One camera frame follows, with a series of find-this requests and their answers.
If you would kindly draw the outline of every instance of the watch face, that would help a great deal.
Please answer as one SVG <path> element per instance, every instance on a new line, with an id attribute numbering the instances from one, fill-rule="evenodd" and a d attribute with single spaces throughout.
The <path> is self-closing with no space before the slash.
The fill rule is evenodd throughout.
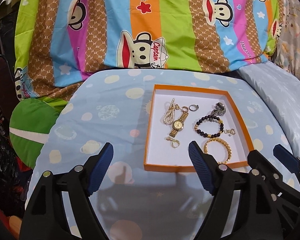
<path id="1" fill-rule="evenodd" d="M 177 129 L 177 130 L 181 130 L 183 128 L 183 123 L 180 121 L 175 121 L 173 123 L 173 128 Z"/>

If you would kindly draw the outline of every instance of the brown monogram stripe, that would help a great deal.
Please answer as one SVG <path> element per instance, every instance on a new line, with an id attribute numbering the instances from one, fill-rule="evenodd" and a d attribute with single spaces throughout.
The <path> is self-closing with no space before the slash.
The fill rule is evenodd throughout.
<path id="1" fill-rule="evenodd" d="M 252 0 L 246 0 L 246 8 L 245 8 L 245 14 L 247 19 L 246 33 L 247 33 L 247 39 L 251 46 L 251 49 L 256 55 L 257 63 L 260 63 L 261 62 L 260 55 L 262 54 L 262 50 L 259 44 L 258 31 L 256 27 L 256 22 L 253 17 L 252 7 L 253 7 Z"/>
<path id="2" fill-rule="evenodd" d="M 28 74 L 33 80 L 34 91 L 42 96 L 69 100 L 80 83 L 66 88 L 54 86 L 50 45 L 59 0 L 39 0 L 34 33 L 29 51 Z"/>
<path id="3" fill-rule="evenodd" d="M 104 69 L 106 56 L 106 9 L 104 0 L 88 0 L 89 25 L 86 45 L 86 72 Z"/>
<path id="4" fill-rule="evenodd" d="M 215 25 L 209 25 L 204 18 L 203 0 L 189 0 L 195 35 L 194 51 L 203 72 L 220 73 L 229 71 L 229 61 L 220 48 L 220 38 Z"/>
<path id="5" fill-rule="evenodd" d="M 279 24 L 281 24 L 284 27 L 283 23 L 283 0 L 278 0 L 278 6 L 279 6 Z M 275 39 L 275 45 L 277 46 L 278 39 Z"/>

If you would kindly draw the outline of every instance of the gold chain bracelet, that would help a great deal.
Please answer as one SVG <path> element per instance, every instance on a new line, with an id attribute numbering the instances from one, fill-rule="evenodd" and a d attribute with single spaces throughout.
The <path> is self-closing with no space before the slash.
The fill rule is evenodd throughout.
<path id="1" fill-rule="evenodd" d="M 208 143 L 210 143 L 210 142 L 212 142 L 212 141 L 216 141 L 216 142 L 221 143 L 221 144 L 227 149 L 227 151 L 228 151 L 228 159 L 227 159 L 226 161 L 224 161 L 224 162 L 218 162 L 218 164 L 226 164 L 226 163 L 231 159 L 232 151 L 231 151 L 230 146 L 228 145 L 228 143 L 227 143 L 225 140 L 223 140 L 223 139 L 221 139 L 221 138 L 218 138 L 218 137 L 214 137 L 214 138 L 209 139 L 209 140 L 204 144 L 204 146 L 203 146 L 203 152 L 204 152 L 205 154 L 208 154 L 208 148 L 207 148 L 207 145 L 208 145 Z"/>

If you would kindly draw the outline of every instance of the beaded bracelet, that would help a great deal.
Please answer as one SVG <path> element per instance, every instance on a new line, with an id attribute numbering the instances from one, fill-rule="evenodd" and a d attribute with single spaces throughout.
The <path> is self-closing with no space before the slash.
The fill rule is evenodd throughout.
<path id="1" fill-rule="evenodd" d="M 213 120 L 216 120 L 220 124 L 220 131 L 215 134 L 207 134 L 207 133 L 201 131 L 200 129 L 198 129 L 198 126 L 205 120 L 208 120 L 210 122 L 212 122 Z M 208 137 L 208 138 L 219 137 L 220 134 L 223 133 L 223 121 L 219 117 L 206 115 L 205 117 L 202 117 L 201 119 L 199 119 L 199 121 L 194 126 L 194 130 L 197 132 L 197 134 L 200 134 L 203 137 Z"/>

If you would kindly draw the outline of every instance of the floral fabric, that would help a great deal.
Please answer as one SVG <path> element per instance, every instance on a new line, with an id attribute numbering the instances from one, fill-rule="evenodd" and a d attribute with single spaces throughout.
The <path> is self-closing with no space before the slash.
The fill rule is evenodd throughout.
<path id="1" fill-rule="evenodd" d="M 283 0 L 285 25 L 278 42 L 275 63 L 300 80 L 300 2 Z"/>

